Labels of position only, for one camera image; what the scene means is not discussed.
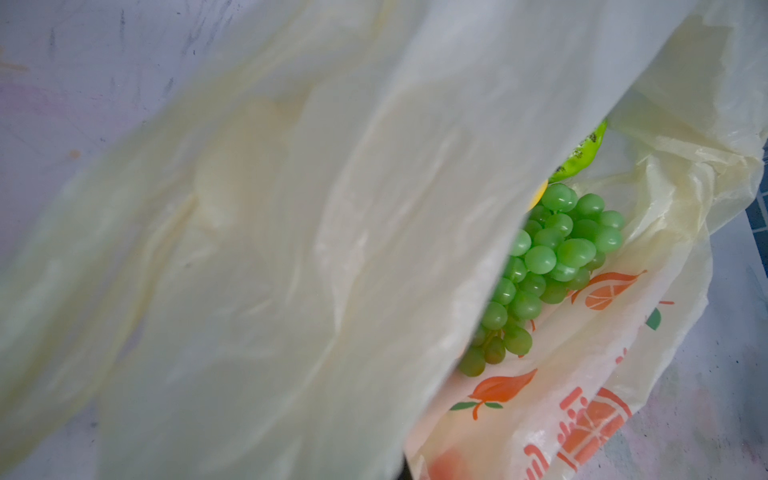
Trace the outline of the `yellow plastic fruit-print bag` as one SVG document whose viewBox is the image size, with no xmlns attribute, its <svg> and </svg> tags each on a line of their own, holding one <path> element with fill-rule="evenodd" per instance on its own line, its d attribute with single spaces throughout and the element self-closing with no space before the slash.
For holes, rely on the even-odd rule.
<svg viewBox="0 0 768 480">
<path fill-rule="evenodd" d="M 568 479 L 701 317 L 767 139 L 763 1 L 267 1 L 1 270 L 1 467 L 89 403 L 101 479 Z M 619 295 L 453 375 L 540 186 L 626 218 Z"/>
</svg>

